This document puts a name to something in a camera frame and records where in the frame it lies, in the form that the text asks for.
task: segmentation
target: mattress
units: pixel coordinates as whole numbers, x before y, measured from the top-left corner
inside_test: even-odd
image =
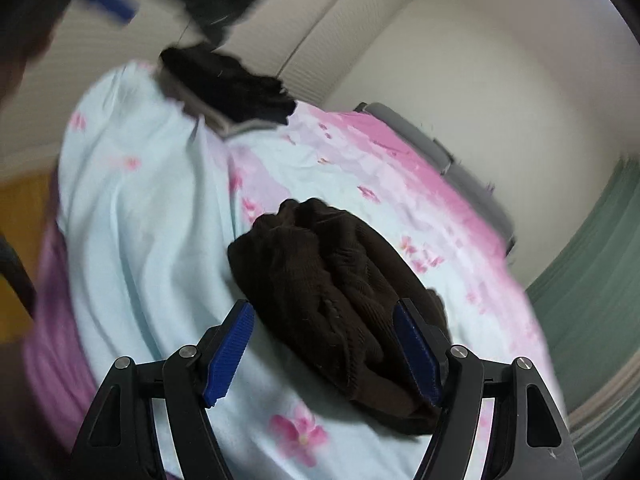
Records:
[[[288,126],[222,141],[164,98],[147,64],[132,62],[79,103],[58,177],[25,361],[68,449],[115,358],[167,358],[222,321],[242,296],[226,247],[286,198],[318,197],[368,222],[442,297],[454,343],[499,362],[528,356],[562,410],[504,241],[372,116],[299,103]],[[180,476],[161,402],[154,411],[164,466]],[[411,479],[430,439],[395,434],[357,411],[259,320],[227,396],[208,415],[239,480]],[[480,478],[491,418],[488,402],[469,479]]]

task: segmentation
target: orange floor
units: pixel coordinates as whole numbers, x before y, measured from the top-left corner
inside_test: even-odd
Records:
[[[49,173],[0,183],[0,231],[17,251],[32,280],[37,268],[48,189]],[[31,320],[20,301],[0,278],[0,342],[20,337],[30,325]]]

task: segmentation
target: metal screw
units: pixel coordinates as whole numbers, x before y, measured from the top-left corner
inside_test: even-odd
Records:
[[[118,357],[116,359],[116,362],[114,362],[114,366],[118,369],[118,370],[124,370],[126,367],[128,367],[131,364],[131,359],[129,359],[128,357]]]
[[[196,355],[197,351],[198,351],[198,349],[195,346],[193,346],[193,345],[185,345],[182,348],[180,348],[178,354],[180,354],[180,357],[189,358],[189,357],[193,357],[194,355]]]
[[[451,347],[451,355],[453,355],[453,357],[459,357],[461,359],[464,359],[466,356],[469,355],[469,350],[467,350],[462,345],[455,345]]]
[[[531,370],[533,368],[533,363],[531,362],[531,359],[527,359],[526,357],[518,357],[518,359],[516,360],[516,363],[523,370]]]

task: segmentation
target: brown garment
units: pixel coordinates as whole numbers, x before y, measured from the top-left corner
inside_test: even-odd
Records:
[[[442,302],[398,252],[351,213],[286,200],[228,248],[233,276],[262,322],[347,399],[405,434],[433,433],[392,312],[410,298],[448,335]]]

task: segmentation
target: curtain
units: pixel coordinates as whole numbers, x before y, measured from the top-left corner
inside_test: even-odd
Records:
[[[580,414],[571,430],[585,479],[603,478],[640,426],[640,376],[619,380],[640,349],[638,160],[619,161],[584,224],[527,294],[570,420]]]

